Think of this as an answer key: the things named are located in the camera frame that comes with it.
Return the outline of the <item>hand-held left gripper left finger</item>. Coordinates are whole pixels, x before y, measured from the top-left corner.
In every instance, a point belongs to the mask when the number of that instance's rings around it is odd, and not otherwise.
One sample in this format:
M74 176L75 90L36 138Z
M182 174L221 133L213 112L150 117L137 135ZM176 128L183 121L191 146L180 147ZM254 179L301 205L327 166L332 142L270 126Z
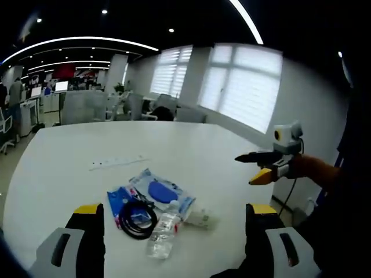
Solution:
M78 207L63 228L37 248L33 277L103 277L105 262L104 206Z

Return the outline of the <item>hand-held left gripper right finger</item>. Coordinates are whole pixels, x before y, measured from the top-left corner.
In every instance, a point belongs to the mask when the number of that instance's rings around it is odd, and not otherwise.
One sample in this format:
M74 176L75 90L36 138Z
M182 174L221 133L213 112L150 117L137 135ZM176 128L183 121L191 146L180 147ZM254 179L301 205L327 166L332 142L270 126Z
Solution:
M318 277L314 251L266 204L245 208L245 272L251 277Z

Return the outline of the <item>person's right hand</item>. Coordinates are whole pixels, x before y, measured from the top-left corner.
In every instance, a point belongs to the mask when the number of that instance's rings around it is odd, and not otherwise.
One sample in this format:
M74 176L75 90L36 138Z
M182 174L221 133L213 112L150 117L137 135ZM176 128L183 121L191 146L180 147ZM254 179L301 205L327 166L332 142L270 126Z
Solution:
M309 178L318 183L322 161L305 154L296 155L289 162L288 178Z

